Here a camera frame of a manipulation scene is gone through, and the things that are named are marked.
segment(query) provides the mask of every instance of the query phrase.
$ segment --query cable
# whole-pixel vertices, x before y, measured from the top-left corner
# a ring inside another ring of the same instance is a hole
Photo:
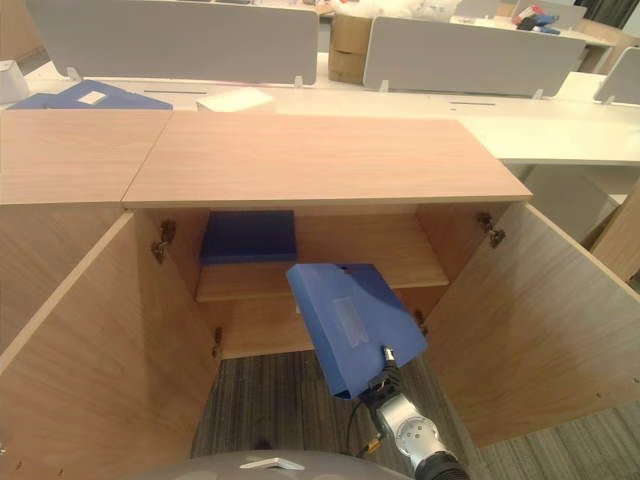
[[[351,456],[353,456],[353,454],[351,453],[351,446],[349,445],[349,440],[351,438],[351,425],[353,424],[353,419],[356,417],[356,412],[358,411],[358,408],[360,408],[360,405],[362,405],[362,400],[358,400],[358,403],[353,406],[351,415],[349,416],[349,421],[347,422],[347,438],[345,439],[345,451],[347,452],[347,455]]]

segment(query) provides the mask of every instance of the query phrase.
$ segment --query blue binder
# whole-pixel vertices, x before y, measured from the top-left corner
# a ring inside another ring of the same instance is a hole
[[[200,249],[200,265],[295,262],[292,211],[213,212]]]
[[[382,347],[403,366],[427,348],[413,317],[373,265],[298,264],[287,279],[329,390],[364,392],[384,368]]]
[[[106,95],[98,103],[89,104],[81,102],[80,99],[91,92],[99,92]],[[96,82],[95,80],[83,80],[82,82],[66,89],[63,92],[54,94],[39,93],[33,95],[16,105],[13,109],[35,109],[35,108],[59,108],[59,109],[80,109],[80,108],[121,108],[121,109],[144,109],[144,110],[172,110],[170,103],[161,102],[153,98],[127,92],[122,88]]]

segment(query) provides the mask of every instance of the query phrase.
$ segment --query open cabinet door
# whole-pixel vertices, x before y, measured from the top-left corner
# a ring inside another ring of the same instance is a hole
[[[217,363],[159,233],[124,213],[0,356],[0,478],[113,479],[181,462]]]
[[[530,205],[511,206],[427,319],[478,446],[640,397],[640,297]]]

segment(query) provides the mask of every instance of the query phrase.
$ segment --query wooden cabinet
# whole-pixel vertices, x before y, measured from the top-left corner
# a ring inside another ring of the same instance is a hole
[[[3,478],[178,461],[221,358],[312,348],[289,265],[200,269],[211,210],[293,210],[301,261],[374,263],[426,315],[426,355],[479,445],[638,397],[638,296],[456,122],[141,112],[118,126],[130,115],[0,116],[0,213],[42,218],[41,231],[5,230],[5,258],[14,232],[22,256],[0,280],[55,272],[0,355]],[[176,230],[160,263],[165,220]],[[56,263],[54,240],[81,236]]]

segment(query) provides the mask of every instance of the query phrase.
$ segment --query white desk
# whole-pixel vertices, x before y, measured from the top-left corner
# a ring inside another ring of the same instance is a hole
[[[276,100],[280,114],[454,118],[507,164],[640,165],[640,108],[595,103],[601,76],[570,74],[559,96],[530,100],[426,93],[379,93],[332,82],[326,53],[319,54],[318,82],[303,88],[258,86]],[[73,82],[51,62],[27,75],[32,93],[57,93]],[[98,79],[196,110],[196,100],[239,85],[149,79]]]

